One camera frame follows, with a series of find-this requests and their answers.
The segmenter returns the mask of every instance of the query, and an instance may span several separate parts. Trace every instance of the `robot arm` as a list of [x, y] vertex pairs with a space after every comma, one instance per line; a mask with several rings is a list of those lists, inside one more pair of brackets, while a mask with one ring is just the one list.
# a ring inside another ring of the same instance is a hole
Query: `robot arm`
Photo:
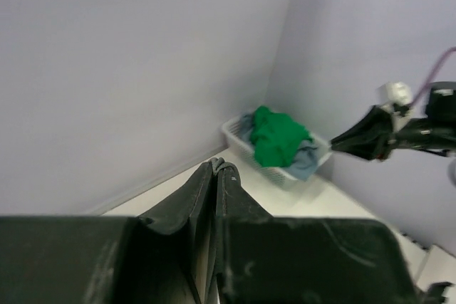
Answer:
[[[446, 51], [431, 70], [415, 99], [403, 83], [387, 83], [381, 88], [383, 105], [374, 105], [351, 129], [331, 140], [333, 151], [365, 160], [385, 160], [396, 149], [417, 150], [448, 157], [456, 151], [456, 82], [430, 81], [445, 59]], [[425, 117], [412, 117], [413, 106], [429, 91]]]

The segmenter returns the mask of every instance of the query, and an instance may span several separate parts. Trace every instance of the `green towel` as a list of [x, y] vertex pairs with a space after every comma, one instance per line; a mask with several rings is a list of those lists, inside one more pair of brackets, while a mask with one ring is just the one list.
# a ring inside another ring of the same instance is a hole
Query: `green towel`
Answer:
[[250, 141], [255, 145], [255, 160], [262, 167], [289, 167], [301, 142], [312, 141], [304, 126], [266, 106], [255, 111], [253, 121]]

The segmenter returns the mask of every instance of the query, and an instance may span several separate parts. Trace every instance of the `lavender wall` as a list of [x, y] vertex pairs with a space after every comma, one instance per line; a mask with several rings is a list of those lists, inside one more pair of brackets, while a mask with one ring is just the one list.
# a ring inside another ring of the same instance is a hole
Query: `lavender wall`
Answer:
[[0, 214], [100, 211], [223, 146], [289, 0], [0, 0]]
[[[417, 90], [456, 45], [456, 0], [291, 0], [267, 102], [326, 136], [343, 132], [401, 80]], [[456, 80], [456, 57], [439, 79]], [[336, 155], [324, 172], [375, 213], [456, 253], [448, 159], [395, 152], [379, 164]]]

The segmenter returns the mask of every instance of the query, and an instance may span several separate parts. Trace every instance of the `purple cable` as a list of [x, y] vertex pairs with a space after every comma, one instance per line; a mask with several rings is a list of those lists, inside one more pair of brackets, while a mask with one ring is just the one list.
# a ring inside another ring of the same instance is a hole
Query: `purple cable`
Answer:
[[416, 105], [416, 103], [419, 101], [419, 99], [423, 96], [425, 91], [428, 89], [429, 84], [435, 79], [435, 76], [437, 76], [439, 70], [441, 69], [441, 67], [443, 66], [443, 64], [447, 60], [447, 58], [454, 52], [456, 52], [456, 46], [453, 46], [452, 48], [449, 48], [448, 50], [446, 50], [440, 56], [440, 58], [437, 60], [437, 62], [432, 67], [431, 71], [429, 72], [429, 75], [427, 76], [425, 82], [421, 86], [421, 88], [418, 91], [417, 95], [415, 95], [415, 98], [413, 99], [411, 104], [409, 104], [410, 108], [413, 108], [413, 106]]

